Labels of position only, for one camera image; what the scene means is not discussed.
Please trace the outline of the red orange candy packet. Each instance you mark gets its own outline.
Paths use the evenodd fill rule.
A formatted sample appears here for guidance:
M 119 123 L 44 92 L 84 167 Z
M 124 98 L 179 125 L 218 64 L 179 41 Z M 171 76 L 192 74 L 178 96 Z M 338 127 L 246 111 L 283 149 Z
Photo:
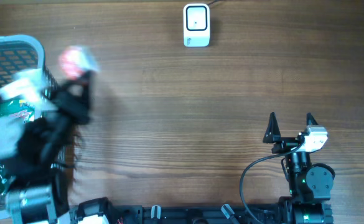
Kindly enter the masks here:
M 100 71 L 100 67 L 90 50 L 81 45 L 67 47 L 59 56 L 61 69 L 70 80 L 81 78 L 86 72 Z

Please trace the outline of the green 3M gloves bag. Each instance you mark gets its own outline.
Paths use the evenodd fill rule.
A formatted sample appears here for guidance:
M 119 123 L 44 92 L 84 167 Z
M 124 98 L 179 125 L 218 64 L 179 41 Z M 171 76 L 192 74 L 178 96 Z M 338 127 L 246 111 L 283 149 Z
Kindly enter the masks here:
M 24 123 L 35 120 L 35 107 L 27 100 L 9 100 L 0 104 L 0 117 L 22 118 Z

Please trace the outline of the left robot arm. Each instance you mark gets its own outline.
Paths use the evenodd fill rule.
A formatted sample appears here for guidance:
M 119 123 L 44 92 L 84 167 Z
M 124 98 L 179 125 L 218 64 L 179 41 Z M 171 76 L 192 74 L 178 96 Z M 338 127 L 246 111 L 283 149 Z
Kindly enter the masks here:
M 11 176 L 5 206 L 14 223 L 47 220 L 56 223 L 69 210 L 67 178 L 53 167 L 60 151 L 73 144 L 75 128 L 90 122 L 90 93 L 94 71 L 84 71 L 44 96 L 49 86 L 26 70 L 0 88 L 3 101 L 23 98 L 44 113 L 23 122 L 16 116 L 0 118 L 0 164 Z

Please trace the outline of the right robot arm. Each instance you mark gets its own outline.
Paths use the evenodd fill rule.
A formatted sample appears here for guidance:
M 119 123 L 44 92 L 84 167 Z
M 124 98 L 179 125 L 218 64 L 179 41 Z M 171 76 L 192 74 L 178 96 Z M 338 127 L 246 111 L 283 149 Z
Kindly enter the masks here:
M 296 137 L 283 137 L 276 115 L 269 115 L 263 142 L 272 144 L 271 152 L 282 157 L 282 170 L 289 185 L 290 196 L 279 198 L 281 223 L 332 223 L 330 191 L 335 171 L 330 166 L 313 164 L 310 155 L 323 148 L 328 132 L 311 113 L 306 116 L 306 128 Z

